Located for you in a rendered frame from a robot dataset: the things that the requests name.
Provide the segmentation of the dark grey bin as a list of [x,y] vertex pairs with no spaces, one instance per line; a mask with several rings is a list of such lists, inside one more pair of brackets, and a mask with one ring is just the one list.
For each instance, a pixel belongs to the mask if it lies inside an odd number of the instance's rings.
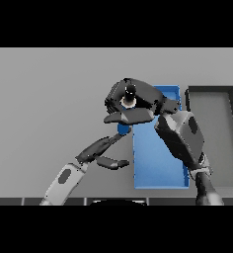
[[204,136],[213,185],[233,188],[233,85],[189,86],[185,95]]

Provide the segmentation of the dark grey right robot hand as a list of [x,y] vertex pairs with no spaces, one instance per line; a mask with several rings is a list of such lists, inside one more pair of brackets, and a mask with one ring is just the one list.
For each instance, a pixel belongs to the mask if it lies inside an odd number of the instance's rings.
[[137,125],[150,123],[163,113],[175,114],[179,100],[171,100],[152,85],[133,78],[118,81],[105,99],[109,113],[105,124]]

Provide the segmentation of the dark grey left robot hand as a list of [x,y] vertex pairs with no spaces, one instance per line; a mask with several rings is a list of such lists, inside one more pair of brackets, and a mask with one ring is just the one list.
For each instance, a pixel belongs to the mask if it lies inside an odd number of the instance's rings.
[[129,165],[128,160],[114,160],[112,158],[104,156],[104,153],[117,141],[123,138],[123,134],[115,134],[112,137],[106,136],[92,143],[85,148],[79,155],[76,156],[76,160],[79,164],[91,163],[97,161],[97,164],[101,167],[117,170]]

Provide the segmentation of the blue bin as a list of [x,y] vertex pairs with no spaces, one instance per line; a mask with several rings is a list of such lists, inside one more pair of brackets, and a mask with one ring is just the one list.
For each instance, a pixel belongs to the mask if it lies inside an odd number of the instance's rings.
[[132,127],[134,188],[138,190],[187,189],[187,167],[175,158],[154,129],[158,117]]

